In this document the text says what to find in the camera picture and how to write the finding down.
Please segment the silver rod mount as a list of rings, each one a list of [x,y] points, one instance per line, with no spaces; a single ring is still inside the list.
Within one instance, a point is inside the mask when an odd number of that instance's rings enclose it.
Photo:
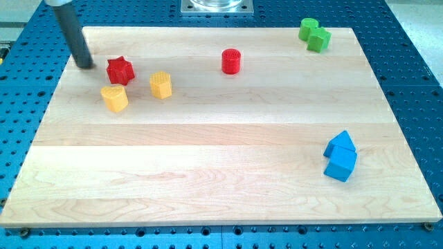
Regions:
[[[47,5],[52,7],[60,7],[72,2],[72,0],[44,0],[44,1]]]

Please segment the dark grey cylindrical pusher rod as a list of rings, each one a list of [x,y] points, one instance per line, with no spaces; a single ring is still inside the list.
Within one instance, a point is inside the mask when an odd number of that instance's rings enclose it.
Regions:
[[[78,68],[91,68],[93,60],[82,32],[74,5],[71,3],[52,7]]]

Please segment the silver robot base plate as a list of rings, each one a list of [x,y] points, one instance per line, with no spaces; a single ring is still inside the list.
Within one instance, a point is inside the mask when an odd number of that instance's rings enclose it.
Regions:
[[[253,0],[181,0],[183,16],[252,15]]]

